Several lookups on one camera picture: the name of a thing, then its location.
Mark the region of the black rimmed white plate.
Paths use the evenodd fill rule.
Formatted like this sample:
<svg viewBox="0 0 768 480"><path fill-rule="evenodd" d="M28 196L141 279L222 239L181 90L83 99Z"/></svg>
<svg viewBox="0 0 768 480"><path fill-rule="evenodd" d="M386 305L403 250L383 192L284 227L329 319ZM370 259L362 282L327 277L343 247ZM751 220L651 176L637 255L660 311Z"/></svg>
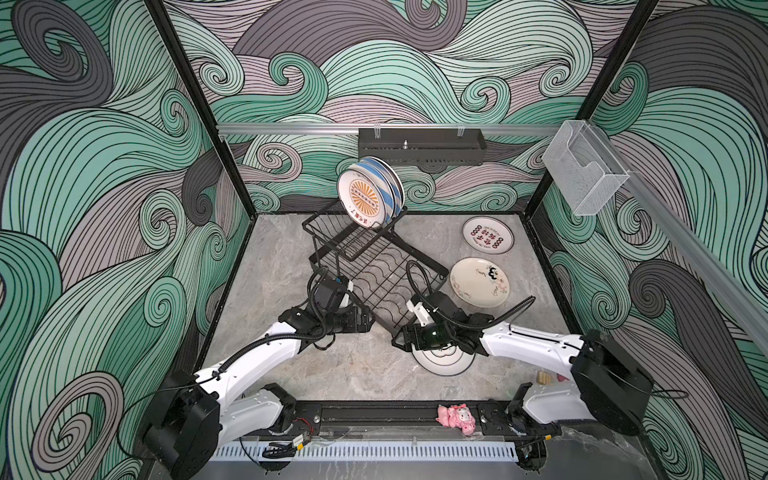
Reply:
<svg viewBox="0 0 768 480"><path fill-rule="evenodd" d="M468 370L475 360L475 354L469 354L456 346L438 350L413 350L415 361L428 372L441 377L454 377Z"/></svg>

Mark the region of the black wire dish rack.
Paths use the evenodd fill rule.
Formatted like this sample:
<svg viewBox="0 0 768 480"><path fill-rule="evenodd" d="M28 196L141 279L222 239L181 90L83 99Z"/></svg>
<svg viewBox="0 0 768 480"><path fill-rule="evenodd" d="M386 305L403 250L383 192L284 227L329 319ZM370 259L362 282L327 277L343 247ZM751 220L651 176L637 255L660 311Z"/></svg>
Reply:
<svg viewBox="0 0 768 480"><path fill-rule="evenodd" d="M350 280L372 319L393 336L415 320L406 306L414 295L407 263L414 261L425 270L425 275L417 269L412 273L424 294L440 289L448 277L445 266L398 234L396 225L406 215L402 210L387 225L366 229L348 216L341 201L333 200L302 222L313 242L312 267L325 267L332 275Z"/></svg>

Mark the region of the cream cartoon plate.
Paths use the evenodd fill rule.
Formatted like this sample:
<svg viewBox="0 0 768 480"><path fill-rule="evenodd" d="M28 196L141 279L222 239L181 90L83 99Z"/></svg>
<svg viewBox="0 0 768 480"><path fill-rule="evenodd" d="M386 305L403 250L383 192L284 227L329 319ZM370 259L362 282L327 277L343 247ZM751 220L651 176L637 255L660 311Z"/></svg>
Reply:
<svg viewBox="0 0 768 480"><path fill-rule="evenodd" d="M454 293L463 301L480 308L502 305L508 298L510 283L495 263L476 257L455 263L449 276Z"/></svg>

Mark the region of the orange sunburst plate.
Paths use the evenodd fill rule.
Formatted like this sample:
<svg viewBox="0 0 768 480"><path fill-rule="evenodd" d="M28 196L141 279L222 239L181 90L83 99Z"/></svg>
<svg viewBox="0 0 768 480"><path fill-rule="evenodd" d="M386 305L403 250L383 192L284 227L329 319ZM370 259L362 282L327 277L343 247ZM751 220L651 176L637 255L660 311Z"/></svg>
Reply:
<svg viewBox="0 0 768 480"><path fill-rule="evenodd" d="M381 227L385 210L380 192L365 175L354 170L343 172L337 184L339 199L349 217L364 228Z"/></svg>
<svg viewBox="0 0 768 480"><path fill-rule="evenodd" d="M398 213L401 213L405 206L405 195L404 195L402 182L398 177L397 173L389 164L387 164L385 161L383 161L380 158L368 156L368 157L365 157L365 160L368 160L373 165L380 167L384 172L386 172L389 175L390 183L393 185L395 197L398 203Z"/></svg>

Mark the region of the red patterned white plate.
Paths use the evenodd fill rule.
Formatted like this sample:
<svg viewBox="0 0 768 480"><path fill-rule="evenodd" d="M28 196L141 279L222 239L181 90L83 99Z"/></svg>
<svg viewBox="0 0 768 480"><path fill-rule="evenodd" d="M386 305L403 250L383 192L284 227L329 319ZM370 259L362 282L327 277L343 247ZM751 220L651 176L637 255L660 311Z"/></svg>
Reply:
<svg viewBox="0 0 768 480"><path fill-rule="evenodd" d="M475 216L462 226L462 237L477 251L500 255L510 251L515 244L511 228L504 222L487 216Z"/></svg>

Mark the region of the blue striped plate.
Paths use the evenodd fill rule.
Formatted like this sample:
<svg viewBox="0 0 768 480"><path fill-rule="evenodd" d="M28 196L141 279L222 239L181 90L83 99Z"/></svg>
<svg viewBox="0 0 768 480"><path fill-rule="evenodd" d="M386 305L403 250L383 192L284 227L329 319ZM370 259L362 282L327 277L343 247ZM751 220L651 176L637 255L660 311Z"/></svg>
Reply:
<svg viewBox="0 0 768 480"><path fill-rule="evenodd" d="M366 162L358 162L349 167L362 175L365 175L376 185L380 192L385 210L385 223L389 223L395 217L395 196L391 184L385 179L384 174L375 166Z"/></svg>

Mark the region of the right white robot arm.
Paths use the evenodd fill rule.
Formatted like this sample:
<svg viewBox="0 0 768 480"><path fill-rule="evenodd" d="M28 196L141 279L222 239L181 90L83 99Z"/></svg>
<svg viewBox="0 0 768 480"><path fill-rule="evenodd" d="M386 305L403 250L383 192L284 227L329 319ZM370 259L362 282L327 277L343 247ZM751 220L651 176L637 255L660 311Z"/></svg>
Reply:
<svg viewBox="0 0 768 480"><path fill-rule="evenodd" d="M513 320L535 302L529 296L499 316L467 314L431 286L419 287L413 274L425 268L415 260L405 266L414 294L407 308L416 320L402 327L394 346L412 353L425 370L455 377L479 355L507 358L557 375L555 383L525 384L511 401L507 416L515 430L535 426L595 421L626 436L643 431L653 398L680 401L681 389L660 389L652 375L612 338L591 330L585 335L551 333L517 326Z"/></svg>

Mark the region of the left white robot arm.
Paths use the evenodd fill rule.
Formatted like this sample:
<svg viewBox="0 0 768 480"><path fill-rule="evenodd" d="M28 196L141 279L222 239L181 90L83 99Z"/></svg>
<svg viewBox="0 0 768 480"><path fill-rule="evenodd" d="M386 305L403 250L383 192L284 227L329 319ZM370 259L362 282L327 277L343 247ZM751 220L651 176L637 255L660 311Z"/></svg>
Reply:
<svg viewBox="0 0 768 480"><path fill-rule="evenodd" d="M256 431L289 436L280 448L297 451L314 426L297 418L295 398L276 383L253 395L248 390L308 347L326 349L336 335L367 332L371 324L352 280L315 271L306 301L285 310L262 336L208 368L167 377L149 397L141 442L173 479L194 477L219 447Z"/></svg>

